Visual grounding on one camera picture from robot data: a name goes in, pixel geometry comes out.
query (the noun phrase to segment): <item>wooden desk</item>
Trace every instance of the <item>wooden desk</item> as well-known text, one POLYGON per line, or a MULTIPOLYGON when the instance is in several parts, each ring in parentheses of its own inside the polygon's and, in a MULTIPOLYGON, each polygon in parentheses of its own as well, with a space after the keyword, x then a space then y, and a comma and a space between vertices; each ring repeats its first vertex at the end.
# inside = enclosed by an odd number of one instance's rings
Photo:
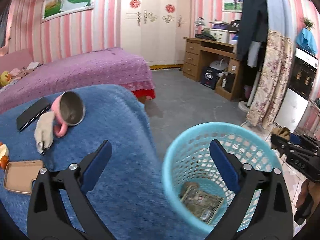
POLYGON ((183 65, 183 75, 194 80, 200 81, 203 67, 208 67, 211 62, 218 60, 218 55, 230 58, 228 71, 235 74, 235 80, 231 93, 225 91, 222 78, 216 85, 216 93, 228 100, 233 100, 241 94, 241 80, 243 68, 236 59, 236 54, 232 53, 233 45, 219 41, 203 40, 198 38, 184 38, 186 42, 186 55, 183 65))

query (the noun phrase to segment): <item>basket rim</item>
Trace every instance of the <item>basket rim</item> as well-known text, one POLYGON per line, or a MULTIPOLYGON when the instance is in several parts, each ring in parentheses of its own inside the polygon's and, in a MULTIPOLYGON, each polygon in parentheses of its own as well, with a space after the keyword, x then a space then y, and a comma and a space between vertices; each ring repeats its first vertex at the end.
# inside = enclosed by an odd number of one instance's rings
POLYGON ((180 217, 185 220, 188 224, 191 226, 199 229, 200 231, 209 234, 213 227, 207 225, 206 223, 200 221, 198 218, 196 218, 179 200, 177 197, 173 183, 172 183, 172 176, 171 176, 171 163, 173 160, 173 156, 175 153, 175 149, 177 148, 177 145, 181 139, 184 137, 188 136, 189 134, 194 134, 196 130, 199 128, 209 128, 212 126, 224 126, 224 127, 229 127, 233 130, 241 131, 244 134, 247 134, 249 137, 253 137, 256 140, 262 140, 257 134, 255 134, 252 131, 249 131, 239 125, 231 124, 231 123, 225 123, 225 122, 207 122, 207 123, 202 123, 198 124, 196 126, 190 127, 184 132, 182 132, 180 135, 178 135, 173 142, 170 144, 168 147, 164 161, 162 164, 162 184, 163 184, 163 189, 164 189, 164 195, 166 196, 168 202, 170 203, 171 207, 174 209, 174 211, 180 215, 180 217))

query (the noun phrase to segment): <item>metal screw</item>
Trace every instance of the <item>metal screw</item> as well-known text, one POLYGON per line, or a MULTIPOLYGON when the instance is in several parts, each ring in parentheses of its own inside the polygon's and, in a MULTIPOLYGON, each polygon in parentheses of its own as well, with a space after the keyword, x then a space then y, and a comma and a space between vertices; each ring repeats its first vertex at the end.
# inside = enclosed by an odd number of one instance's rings
POLYGON ((45 174, 47 172, 47 169, 46 168, 42 168, 39 172, 40 172, 40 174, 45 174))
POLYGON ((275 173, 275 174, 278 174, 278 175, 280 175, 280 174, 281 174, 281 170, 280 170, 280 169, 278 169, 278 168, 275 168, 273 171, 274 171, 274 173, 275 173))
POLYGON ((74 171, 76 168, 78 168, 78 164, 76 164, 76 163, 72 163, 69 166, 69 169, 72 170, 72 171, 74 171))
POLYGON ((247 171, 251 170, 252 169, 252 166, 249 164, 249 163, 245 163, 243 164, 243 168, 247 171))

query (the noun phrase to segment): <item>human hand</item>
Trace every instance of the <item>human hand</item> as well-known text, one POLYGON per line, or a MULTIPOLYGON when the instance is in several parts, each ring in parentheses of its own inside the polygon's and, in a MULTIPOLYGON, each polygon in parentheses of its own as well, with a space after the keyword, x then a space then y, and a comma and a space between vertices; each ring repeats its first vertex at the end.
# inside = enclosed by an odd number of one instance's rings
POLYGON ((306 197, 308 196, 308 193, 310 193, 310 195, 312 196, 314 203, 310 214, 312 215, 320 202, 320 183, 314 183, 309 179, 306 179, 303 182, 298 200, 296 202, 296 208, 299 208, 304 203, 306 197))

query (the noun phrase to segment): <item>blue gripper pad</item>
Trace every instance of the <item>blue gripper pad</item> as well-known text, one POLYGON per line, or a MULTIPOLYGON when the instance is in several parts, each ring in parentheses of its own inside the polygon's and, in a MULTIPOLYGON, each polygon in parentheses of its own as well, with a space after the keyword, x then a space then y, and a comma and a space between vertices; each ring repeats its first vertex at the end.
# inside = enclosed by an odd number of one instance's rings
POLYGON ((109 141, 106 141, 106 143, 102 144, 96 152, 97 154, 95 158, 91 161, 82 175, 81 191, 84 195, 88 191, 93 190, 94 186, 97 184, 98 179, 100 178, 101 173, 107 165, 112 154, 111 143, 109 141))
POLYGON ((228 160, 228 154, 219 141, 211 141, 210 156, 216 165, 227 188, 237 194, 240 191, 239 175, 228 160))
POLYGON ((294 145, 300 145, 301 144, 301 140, 299 138, 299 136, 296 136, 295 134, 293 133, 290 133, 290 139, 289 141, 291 143, 293 143, 294 145))

